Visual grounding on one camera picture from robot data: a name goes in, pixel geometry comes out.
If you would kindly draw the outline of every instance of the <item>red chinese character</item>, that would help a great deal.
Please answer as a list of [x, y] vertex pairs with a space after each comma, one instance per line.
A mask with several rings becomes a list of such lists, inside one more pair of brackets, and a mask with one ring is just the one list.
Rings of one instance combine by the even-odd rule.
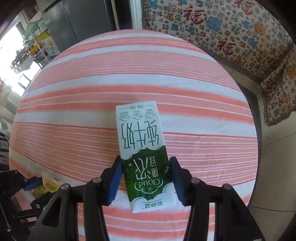
[[236, 44], [234, 44], [234, 43], [227, 43], [226, 44], [226, 41], [227, 41], [227, 37], [225, 37], [225, 39], [220, 40], [218, 42], [219, 44], [218, 44], [217, 48], [220, 51], [222, 50], [226, 56], [229, 56], [229, 55], [233, 54], [232, 48], [233, 48], [233, 46], [236, 46]]
[[194, 12], [192, 11], [192, 5], [190, 4], [190, 6], [186, 9], [184, 9], [184, 15], [183, 17], [186, 17], [186, 20], [188, 21], [189, 18], [192, 21], [192, 23], [198, 25], [201, 24], [204, 20], [202, 18], [200, 18], [200, 16], [202, 15], [201, 13], [205, 12], [204, 10], [195, 10]]
[[242, 6], [242, 10], [246, 15], [252, 15], [253, 11], [250, 9], [251, 7], [255, 6], [254, 3], [249, 1], [243, 1], [243, 0], [236, 0], [234, 4], [237, 5], [237, 8], [240, 8]]
[[269, 78], [269, 80], [266, 80], [267, 89], [271, 90], [273, 85], [276, 85], [276, 82], [272, 78]]

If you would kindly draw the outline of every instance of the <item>striped tablecloth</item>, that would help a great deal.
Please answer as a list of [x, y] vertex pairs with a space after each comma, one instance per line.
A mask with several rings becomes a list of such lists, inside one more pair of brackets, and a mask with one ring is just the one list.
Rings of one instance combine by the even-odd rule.
[[[11, 133], [9, 163], [24, 176], [41, 170], [71, 186], [110, 167], [119, 154], [115, 106], [154, 100], [169, 157], [208, 184], [234, 185], [245, 204], [258, 148], [248, 103], [230, 75], [194, 45], [152, 31], [115, 31], [64, 51], [32, 82]], [[23, 209], [30, 192], [17, 194]], [[182, 240], [189, 207], [132, 214], [124, 180], [104, 207], [110, 240]], [[85, 240], [83, 205], [79, 237]], [[210, 208], [209, 240], [213, 239]]]

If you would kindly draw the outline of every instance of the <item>blue gripper pad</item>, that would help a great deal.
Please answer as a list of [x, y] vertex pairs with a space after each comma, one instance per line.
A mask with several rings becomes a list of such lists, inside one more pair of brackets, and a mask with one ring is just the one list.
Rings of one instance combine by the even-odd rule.
[[103, 171], [101, 178], [104, 181], [104, 190], [107, 193], [106, 203], [108, 205], [115, 199], [119, 183], [122, 177], [121, 158], [117, 156], [112, 167]]
[[26, 182], [23, 189], [24, 191], [29, 191], [40, 185], [42, 185], [42, 177], [32, 177]]
[[169, 165], [178, 199], [184, 206], [188, 206], [185, 193], [189, 188], [192, 176], [187, 169], [181, 168], [175, 156], [170, 158]]

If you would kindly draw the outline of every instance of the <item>blue object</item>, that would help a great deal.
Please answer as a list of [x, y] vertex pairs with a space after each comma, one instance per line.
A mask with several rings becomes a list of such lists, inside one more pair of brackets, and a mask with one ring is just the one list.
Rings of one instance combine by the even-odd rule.
[[108, 197], [107, 197], [108, 204], [111, 204], [111, 202], [115, 199], [121, 177], [122, 177], [122, 170], [121, 170], [121, 162], [119, 161], [117, 168], [113, 174], [113, 178], [108, 187]]
[[182, 203], [182, 205], [185, 206], [185, 190], [181, 182], [181, 178], [178, 174], [178, 171], [176, 170], [177, 167], [175, 165], [172, 165], [171, 168], [171, 172], [173, 174], [173, 183], [175, 186], [175, 190], [177, 192], [178, 199]]
[[42, 185], [42, 177], [32, 177], [26, 182], [23, 189], [24, 191], [29, 191], [40, 185]]

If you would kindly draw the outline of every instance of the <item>green and white milk carton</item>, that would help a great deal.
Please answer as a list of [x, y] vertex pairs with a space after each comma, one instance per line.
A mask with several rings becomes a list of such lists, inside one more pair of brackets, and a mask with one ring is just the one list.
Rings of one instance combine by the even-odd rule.
[[116, 107], [119, 150], [132, 213], [176, 204], [155, 101]]

